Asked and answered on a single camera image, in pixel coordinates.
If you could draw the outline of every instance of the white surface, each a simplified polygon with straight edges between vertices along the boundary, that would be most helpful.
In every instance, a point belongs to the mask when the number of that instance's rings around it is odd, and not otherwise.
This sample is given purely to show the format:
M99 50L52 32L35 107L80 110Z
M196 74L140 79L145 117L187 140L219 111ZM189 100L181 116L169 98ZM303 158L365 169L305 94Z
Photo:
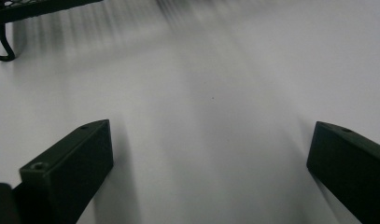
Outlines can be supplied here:
M317 120L380 144L380 0L211 3L13 23L0 182L110 119L116 166L78 223L359 223L305 162Z

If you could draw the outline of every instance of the black object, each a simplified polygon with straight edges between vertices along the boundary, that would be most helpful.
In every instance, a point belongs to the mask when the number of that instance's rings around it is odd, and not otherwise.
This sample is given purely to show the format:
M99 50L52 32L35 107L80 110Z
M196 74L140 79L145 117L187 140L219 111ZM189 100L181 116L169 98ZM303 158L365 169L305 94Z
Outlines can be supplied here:
M0 184L0 199L7 202L0 219L19 214L23 224L76 223L112 167L108 120L81 126L20 169L14 200L9 186Z
M0 41L7 51L7 56L0 56L0 61L15 59L7 42L6 23L100 1L102 0L0 0Z
M317 122L307 161L363 224L380 224L380 146L346 128Z

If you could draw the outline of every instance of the screw hole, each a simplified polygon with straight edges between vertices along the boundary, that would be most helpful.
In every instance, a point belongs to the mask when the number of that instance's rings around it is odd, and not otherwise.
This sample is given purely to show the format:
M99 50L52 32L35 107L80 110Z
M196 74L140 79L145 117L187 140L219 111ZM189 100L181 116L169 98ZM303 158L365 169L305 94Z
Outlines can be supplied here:
M351 133L352 131L346 129L346 128L343 128L342 131L346 132L346 133Z
M45 168L47 168L47 166L48 165L44 162L37 162L33 164L30 168L33 170L44 170Z

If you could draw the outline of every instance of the table surface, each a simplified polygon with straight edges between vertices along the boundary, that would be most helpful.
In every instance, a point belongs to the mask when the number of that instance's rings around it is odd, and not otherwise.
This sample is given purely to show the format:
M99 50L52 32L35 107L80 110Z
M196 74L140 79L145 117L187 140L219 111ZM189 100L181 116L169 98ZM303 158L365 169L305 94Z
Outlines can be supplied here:
M78 223L359 223L305 163L317 120L380 144L380 0L105 0L8 36L0 182L110 119Z

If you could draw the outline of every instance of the black mesh tray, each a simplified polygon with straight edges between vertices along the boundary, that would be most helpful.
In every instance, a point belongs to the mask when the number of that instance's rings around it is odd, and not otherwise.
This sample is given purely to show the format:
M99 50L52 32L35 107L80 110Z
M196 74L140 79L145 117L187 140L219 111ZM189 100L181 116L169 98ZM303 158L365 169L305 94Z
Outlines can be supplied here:
M0 0L0 24L102 0Z

